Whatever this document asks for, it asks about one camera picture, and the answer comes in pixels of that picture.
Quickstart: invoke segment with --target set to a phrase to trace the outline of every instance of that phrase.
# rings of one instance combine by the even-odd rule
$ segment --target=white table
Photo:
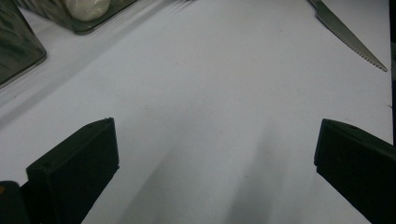
[[[325,4],[390,68],[386,0]],[[0,90],[0,179],[113,117],[120,169],[84,223],[368,223],[313,163],[322,119],[391,143],[390,72],[305,0],[143,0],[90,35],[23,11],[48,59]]]

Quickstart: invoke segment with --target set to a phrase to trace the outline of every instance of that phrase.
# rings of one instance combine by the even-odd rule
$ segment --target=transparent container
[[[15,0],[34,13],[85,35],[139,0]]]
[[[42,63],[47,52],[13,0],[0,1],[0,86]]]

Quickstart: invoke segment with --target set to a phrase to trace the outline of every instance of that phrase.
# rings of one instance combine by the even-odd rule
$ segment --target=knife blade
[[[375,65],[384,72],[388,69],[382,64],[374,54],[368,50],[361,41],[344,25],[337,16],[329,10],[321,0],[308,0],[316,9],[317,18],[350,49],[358,53],[363,59]]]

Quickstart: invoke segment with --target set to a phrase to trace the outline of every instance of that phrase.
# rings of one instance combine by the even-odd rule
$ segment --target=egg
[[[70,14],[80,21],[92,21],[103,16],[111,0],[64,0]]]

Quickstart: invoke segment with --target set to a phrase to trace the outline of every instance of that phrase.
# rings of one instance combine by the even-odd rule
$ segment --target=metal utensil
[[[363,59],[372,63],[384,72],[388,69],[382,64],[374,54],[368,50],[361,41],[344,25],[337,16],[334,15],[321,0],[308,0],[316,9],[318,19],[332,31],[348,47],[357,52]]]

